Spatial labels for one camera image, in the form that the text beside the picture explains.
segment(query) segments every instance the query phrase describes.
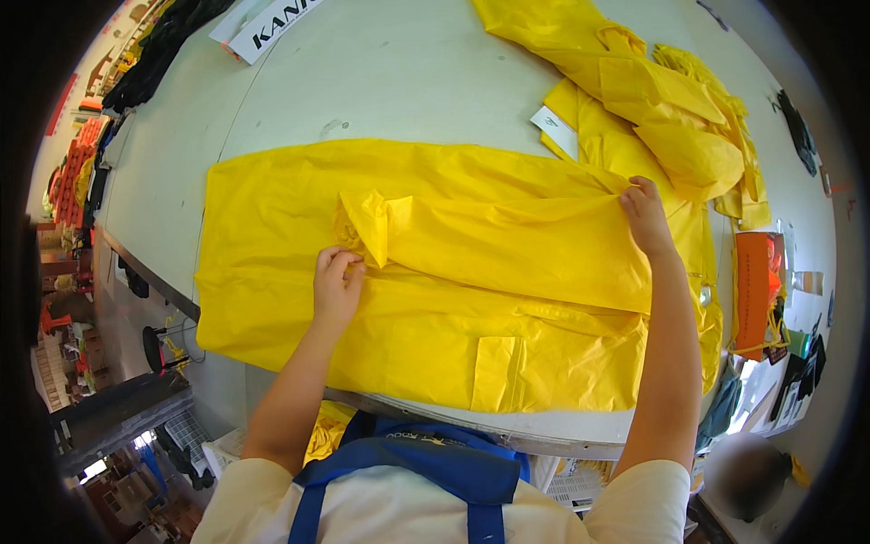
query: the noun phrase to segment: orange spools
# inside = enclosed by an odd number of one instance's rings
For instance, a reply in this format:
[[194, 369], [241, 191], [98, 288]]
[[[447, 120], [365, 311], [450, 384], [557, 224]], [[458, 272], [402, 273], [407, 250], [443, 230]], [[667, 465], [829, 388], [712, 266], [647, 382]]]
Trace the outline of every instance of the orange spools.
[[76, 228], [82, 226], [84, 209], [76, 202], [75, 183], [84, 162], [97, 153], [95, 146], [102, 126], [103, 122], [99, 119], [88, 119], [78, 131], [78, 136], [70, 142], [64, 168], [57, 174], [49, 194], [49, 202], [54, 206], [55, 223], [64, 222]]

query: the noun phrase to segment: hand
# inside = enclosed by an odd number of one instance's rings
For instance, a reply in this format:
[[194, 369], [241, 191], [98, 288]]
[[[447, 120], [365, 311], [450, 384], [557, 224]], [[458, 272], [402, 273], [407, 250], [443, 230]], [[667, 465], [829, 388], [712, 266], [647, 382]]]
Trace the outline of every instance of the hand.
[[628, 216], [634, 243], [649, 259], [676, 253], [658, 187], [642, 176], [628, 181], [633, 185], [619, 195], [619, 203]]
[[318, 253], [311, 326], [317, 326], [336, 338], [341, 336], [357, 312], [364, 276], [363, 258], [346, 247], [334, 245]]

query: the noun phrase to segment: person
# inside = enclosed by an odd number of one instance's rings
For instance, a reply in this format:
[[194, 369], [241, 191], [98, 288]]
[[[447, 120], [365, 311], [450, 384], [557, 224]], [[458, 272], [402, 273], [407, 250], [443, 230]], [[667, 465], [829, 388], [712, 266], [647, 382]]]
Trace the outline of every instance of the person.
[[362, 258], [321, 251], [314, 319], [249, 425], [193, 537], [204, 542], [682, 542], [701, 365], [686, 270], [655, 183], [619, 202], [652, 270], [637, 407], [612, 477], [583, 521], [519, 479], [481, 433], [358, 413], [339, 448], [303, 469], [333, 349], [357, 309]]

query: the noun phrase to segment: forearm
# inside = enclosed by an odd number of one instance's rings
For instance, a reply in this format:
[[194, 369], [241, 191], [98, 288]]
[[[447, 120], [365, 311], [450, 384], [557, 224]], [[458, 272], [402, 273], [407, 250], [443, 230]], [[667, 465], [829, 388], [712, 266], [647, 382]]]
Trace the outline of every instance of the forearm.
[[675, 460], [691, 472], [701, 399], [692, 294], [676, 252], [650, 258], [650, 266], [652, 309], [644, 369], [616, 473], [653, 459]]
[[339, 338], [329, 327], [311, 324], [254, 412], [243, 458], [265, 458], [299, 473]]

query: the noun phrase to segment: black stool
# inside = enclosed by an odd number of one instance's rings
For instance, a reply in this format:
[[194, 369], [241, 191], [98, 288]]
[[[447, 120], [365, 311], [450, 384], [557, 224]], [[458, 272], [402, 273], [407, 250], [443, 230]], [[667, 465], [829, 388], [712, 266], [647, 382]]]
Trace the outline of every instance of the black stool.
[[179, 357], [178, 359], [171, 360], [166, 362], [166, 358], [163, 355], [163, 350], [160, 347], [163, 345], [163, 338], [168, 335], [166, 332], [166, 327], [162, 329], [155, 329], [149, 326], [146, 326], [142, 329], [142, 346], [145, 349], [145, 358], [148, 360], [148, 366], [151, 367], [151, 371], [155, 374], [159, 374], [163, 376], [167, 370], [171, 370], [176, 366], [184, 363], [187, 360], [190, 360], [190, 355], [185, 355], [183, 357]]

